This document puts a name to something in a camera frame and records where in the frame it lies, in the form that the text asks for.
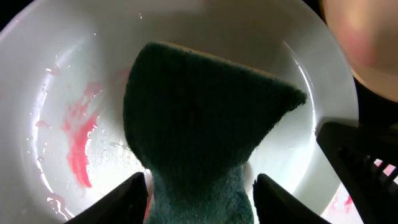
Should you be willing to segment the green and yellow sponge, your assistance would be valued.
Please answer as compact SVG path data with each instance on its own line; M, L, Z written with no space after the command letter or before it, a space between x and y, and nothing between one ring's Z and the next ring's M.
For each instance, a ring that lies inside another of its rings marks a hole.
M299 88L264 72L149 42L129 74L126 141L150 170L147 223L253 223L243 167L288 112Z

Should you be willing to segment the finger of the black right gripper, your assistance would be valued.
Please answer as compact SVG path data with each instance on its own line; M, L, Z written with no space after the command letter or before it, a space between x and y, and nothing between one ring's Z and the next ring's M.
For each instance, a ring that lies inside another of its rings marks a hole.
M317 143L364 223L397 223L397 130L327 122Z

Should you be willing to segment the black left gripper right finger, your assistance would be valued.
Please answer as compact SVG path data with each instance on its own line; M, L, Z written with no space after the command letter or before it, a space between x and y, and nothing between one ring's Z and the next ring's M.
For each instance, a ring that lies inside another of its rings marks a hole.
M265 174L254 181L253 199L260 224L329 224Z

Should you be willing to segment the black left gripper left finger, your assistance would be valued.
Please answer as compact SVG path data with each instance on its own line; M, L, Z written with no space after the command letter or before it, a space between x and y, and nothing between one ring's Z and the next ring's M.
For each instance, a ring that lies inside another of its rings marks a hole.
M144 174L136 172L65 224L143 224L147 197Z

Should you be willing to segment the yellow plate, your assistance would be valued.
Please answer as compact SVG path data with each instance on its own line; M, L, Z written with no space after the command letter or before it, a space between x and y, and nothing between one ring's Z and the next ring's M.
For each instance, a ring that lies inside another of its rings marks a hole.
M323 16L360 84L397 101L397 0L322 0Z

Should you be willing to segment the light green plate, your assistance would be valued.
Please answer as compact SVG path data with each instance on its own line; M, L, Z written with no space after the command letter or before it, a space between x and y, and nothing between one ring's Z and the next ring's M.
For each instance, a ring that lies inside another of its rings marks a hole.
M358 120L345 58L302 1L34 1L1 31L1 222L63 223L142 170L121 105L140 49L158 40L277 75L307 93L252 153L265 173L322 214L340 180L315 133Z
M334 224L363 224L363 221L345 186L341 184L321 217Z

